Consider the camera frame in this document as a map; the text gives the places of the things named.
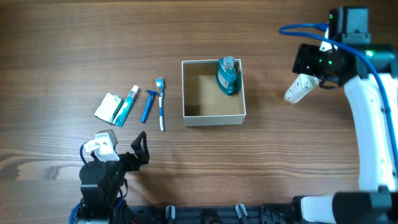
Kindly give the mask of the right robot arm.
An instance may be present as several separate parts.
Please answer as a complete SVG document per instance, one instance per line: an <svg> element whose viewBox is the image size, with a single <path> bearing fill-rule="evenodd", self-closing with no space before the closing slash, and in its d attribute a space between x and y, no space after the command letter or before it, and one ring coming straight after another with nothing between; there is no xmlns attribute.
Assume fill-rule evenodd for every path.
<svg viewBox="0 0 398 224"><path fill-rule="evenodd" d="M366 7L329 12L321 46L302 44L293 72L334 82L349 101L359 149L359 189L304 196L298 219L309 223L397 222L397 53L374 44Z"/></svg>

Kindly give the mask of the teal toothpaste tube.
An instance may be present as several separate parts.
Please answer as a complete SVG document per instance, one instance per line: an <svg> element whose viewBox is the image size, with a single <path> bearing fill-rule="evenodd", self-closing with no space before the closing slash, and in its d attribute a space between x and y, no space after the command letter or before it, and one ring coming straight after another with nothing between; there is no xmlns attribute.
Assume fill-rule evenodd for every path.
<svg viewBox="0 0 398 224"><path fill-rule="evenodd" d="M132 89L130 90L128 96L124 100L124 103L120 110L118 111L113 124L119 127L123 127L126 118L128 117L128 114L136 100L136 95L139 92L139 87L137 85L134 85Z"/></svg>

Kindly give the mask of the white floral lotion tube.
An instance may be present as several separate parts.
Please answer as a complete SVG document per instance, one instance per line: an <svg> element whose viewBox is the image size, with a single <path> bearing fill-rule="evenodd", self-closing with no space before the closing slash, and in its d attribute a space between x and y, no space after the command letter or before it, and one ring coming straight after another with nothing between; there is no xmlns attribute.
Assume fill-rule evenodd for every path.
<svg viewBox="0 0 398 224"><path fill-rule="evenodd" d="M305 95L318 86L318 78L306 74L300 74L284 95L284 101L298 103Z"/></svg>

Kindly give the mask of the blue mouthwash bottle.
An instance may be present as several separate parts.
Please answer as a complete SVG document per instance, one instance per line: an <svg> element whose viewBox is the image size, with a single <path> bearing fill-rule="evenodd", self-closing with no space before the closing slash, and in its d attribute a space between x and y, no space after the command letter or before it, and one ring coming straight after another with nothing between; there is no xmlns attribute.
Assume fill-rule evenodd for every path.
<svg viewBox="0 0 398 224"><path fill-rule="evenodd" d="M226 95L234 95L238 91L238 75L234 67L234 58L226 56L218 60L216 82L220 90Z"/></svg>

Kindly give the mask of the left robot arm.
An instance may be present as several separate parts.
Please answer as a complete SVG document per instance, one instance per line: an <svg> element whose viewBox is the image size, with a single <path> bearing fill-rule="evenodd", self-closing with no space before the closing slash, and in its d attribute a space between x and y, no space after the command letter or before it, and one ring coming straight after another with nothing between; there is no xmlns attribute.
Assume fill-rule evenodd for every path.
<svg viewBox="0 0 398 224"><path fill-rule="evenodd" d="M131 143L132 152L116 152L118 140L112 129L95 134L80 148L83 166L79 172L83 198L72 210L73 223L138 223L125 197L127 172L138 171L150 160L147 136L141 132Z"/></svg>

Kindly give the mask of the green white soap box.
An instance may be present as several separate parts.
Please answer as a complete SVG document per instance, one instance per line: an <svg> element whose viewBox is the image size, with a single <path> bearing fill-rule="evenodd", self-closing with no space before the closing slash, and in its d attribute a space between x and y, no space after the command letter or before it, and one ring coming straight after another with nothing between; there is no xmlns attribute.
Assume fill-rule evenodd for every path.
<svg viewBox="0 0 398 224"><path fill-rule="evenodd" d="M123 103L124 100L119 96L107 93L96 109L94 116L112 124Z"/></svg>

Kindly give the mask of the blue white toothbrush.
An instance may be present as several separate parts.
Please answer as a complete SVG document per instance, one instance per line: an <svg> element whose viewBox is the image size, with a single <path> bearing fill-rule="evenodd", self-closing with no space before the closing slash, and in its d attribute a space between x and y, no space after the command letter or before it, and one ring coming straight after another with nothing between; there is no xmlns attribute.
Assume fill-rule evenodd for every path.
<svg viewBox="0 0 398 224"><path fill-rule="evenodd" d="M165 131L164 129L164 79L159 77L155 81L156 87L160 90L159 95L159 123L160 123L160 130Z"/></svg>

